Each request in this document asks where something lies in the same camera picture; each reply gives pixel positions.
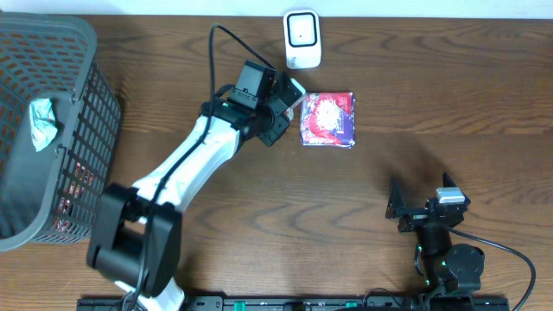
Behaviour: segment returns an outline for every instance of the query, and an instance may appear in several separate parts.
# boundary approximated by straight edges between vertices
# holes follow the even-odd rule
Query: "cable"
[[[231,30],[227,29],[225,26],[220,24],[214,24],[211,27],[211,30],[209,31],[209,43],[208,43],[208,50],[209,50],[209,115],[207,116],[206,121],[206,127],[204,128],[204,131],[201,133],[200,137],[198,137],[198,140],[196,143],[194,143],[187,152],[182,155],[179,160],[173,164],[173,166],[167,171],[167,173],[159,180],[159,184],[157,185],[156,191],[154,192],[154,196],[152,197],[152,200],[149,202],[149,211],[148,211],[148,218],[146,222],[146,228],[144,230],[144,236],[146,239],[144,240],[144,245],[142,247],[141,251],[141,257],[140,257],[140,272],[138,273],[138,282],[137,286],[135,287],[134,295],[132,296],[132,300],[130,301],[129,307],[126,308],[127,311],[134,310],[135,306],[137,305],[138,297],[140,296],[140,293],[142,292],[143,284],[146,282],[146,279],[148,278],[148,271],[146,271],[146,258],[148,257],[148,236],[149,232],[151,231],[152,226],[152,218],[154,217],[154,209],[156,206],[156,202],[159,199],[159,195],[161,194],[162,190],[165,188],[165,185],[167,184],[167,181],[171,177],[171,175],[178,169],[178,167],[190,156],[198,146],[200,146],[204,140],[206,139],[207,133],[209,132],[209,128],[211,126],[211,117],[213,115],[213,101],[215,96],[217,95],[215,93],[215,65],[213,60],[213,35],[215,33],[215,29],[221,29],[225,31],[229,36],[231,36],[234,40],[236,40],[242,47],[244,47],[246,50],[248,50],[250,53],[252,53],[254,56],[256,56],[260,61],[262,61],[265,65],[268,67],[275,69],[275,67],[269,63],[265,58],[263,58],[261,55],[259,55],[253,48],[250,48],[245,42],[243,42],[240,38],[238,38]]]
[[[242,39],[238,38],[235,34],[233,34],[231,30],[227,29],[225,26],[221,24],[214,24],[212,27],[212,33],[213,33],[213,29],[215,28],[225,31],[229,36],[231,36],[234,40],[240,43],[242,47],[247,49],[248,52],[250,52],[252,55],[257,57],[260,61],[262,61],[265,65],[267,65],[267,67],[271,69],[275,69],[275,67],[271,63],[269,63],[265,58],[263,58],[263,56],[259,55],[253,48],[250,48],[247,44],[245,44],[245,42],[243,42]],[[211,40],[211,35],[210,35],[209,45],[211,46],[212,44],[213,44],[213,40]]]
[[[479,237],[476,237],[474,235],[470,235],[470,234],[465,233],[465,232],[457,231],[457,230],[453,229],[452,227],[446,225],[440,219],[440,217],[436,217],[436,218],[438,219],[438,221],[440,222],[440,225],[445,230],[447,230],[447,231],[449,231],[453,234],[456,234],[460,237],[468,238],[468,239],[471,239],[473,241],[480,242],[480,243],[483,243],[483,244],[488,244],[488,245],[491,245],[493,247],[499,248],[500,250],[509,252],[513,255],[516,255],[516,256],[520,257],[522,260],[524,260],[528,264],[528,267],[530,268],[530,273],[531,273],[530,284],[528,285],[528,289],[526,289],[526,292],[524,293],[524,295],[522,296],[522,298],[520,299],[518,304],[512,310],[512,311],[519,311],[522,308],[522,306],[524,305],[524,303],[526,302],[526,300],[528,300],[528,297],[530,297],[530,294],[532,293],[532,290],[534,289],[534,284],[536,283],[536,267],[534,267],[534,263],[532,263],[532,261],[525,254],[523,254],[519,251],[516,251],[516,250],[514,250],[510,247],[504,246],[502,244],[495,243],[495,242],[492,242],[490,240],[486,240],[484,238],[479,238]]]
[[[375,289],[371,289],[368,293],[366,293],[365,296],[363,297],[363,307],[367,307],[367,301],[366,301],[366,300],[367,300],[372,294],[374,294],[374,292],[377,291],[377,290],[383,291],[383,292],[385,292],[386,294],[388,294],[388,296],[397,304],[398,307],[400,307],[400,308],[402,307],[402,306],[401,306],[401,303],[399,303],[399,301],[397,301],[396,297],[394,297],[394,296],[391,294],[390,290],[384,289],[384,288],[375,288]]]
[[[123,298],[121,298],[119,301],[115,302],[114,304],[111,305],[110,309],[108,311],[112,311],[113,308],[116,308],[116,311],[123,311],[124,310],[124,306],[127,304],[127,300],[129,299],[130,296],[132,296],[133,292],[128,292],[127,294],[125,294],[123,296]],[[143,308],[143,306],[141,305],[136,305],[135,308],[138,308],[139,311],[147,311],[145,308]]]

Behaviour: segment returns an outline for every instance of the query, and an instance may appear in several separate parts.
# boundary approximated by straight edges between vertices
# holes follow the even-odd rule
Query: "colorful wrapper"
[[[351,148],[355,144],[354,105],[352,92],[308,93],[300,115],[302,144]]]

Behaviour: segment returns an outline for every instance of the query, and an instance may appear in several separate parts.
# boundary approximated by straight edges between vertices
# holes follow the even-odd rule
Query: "basket mesh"
[[[66,154],[59,176],[44,178],[55,192],[44,194],[42,202],[48,198],[51,208],[41,229],[27,237],[34,242],[74,243],[92,229],[121,119],[120,106],[94,61],[96,45],[93,29],[77,18],[0,15],[0,185],[12,168],[10,157],[19,156],[12,151],[21,146],[17,133],[30,101],[43,94],[67,102],[73,98],[59,105],[69,110],[60,115],[70,117],[63,120],[70,128],[56,136],[62,145],[58,150]],[[3,239],[34,221],[40,208],[35,205],[0,206],[0,251]]]

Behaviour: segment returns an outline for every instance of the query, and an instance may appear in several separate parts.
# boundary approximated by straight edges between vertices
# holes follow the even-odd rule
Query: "white cloth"
[[[31,138],[36,152],[46,148],[58,133],[55,127],[55,116],[52,102],[48,98],[37,98],[29,107]]]

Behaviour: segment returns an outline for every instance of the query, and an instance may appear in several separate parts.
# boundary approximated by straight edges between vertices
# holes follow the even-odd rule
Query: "wood grain surface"
[[[212,23],[285,68],[281,18],[83,18],[124,101],[111,171],[124,185],[182,142],[209,98]],[[552,23],[322,18],[321,35],[321,65],[291,74],[311,92],[354,92],[357,144],[303,147],[297,119],[272,148],[246,143],[184,215],[177,282],[228,295],[423,289],[415,235],[384,217],[389,179],[399,176],[408,201],[421,205],[447,170],[473,202],[458,228],[531,258],[537,284],[524,310],[551,310]],[[234,83],[251,57],[216,37],[216,83]],[[477,246],[486,253],[480,293],[505,295],[513,307],[529,269]],[[0,255],[0,310],[74,310],[83,295],[121,295],[86,267],[86,247],[28,244]]]

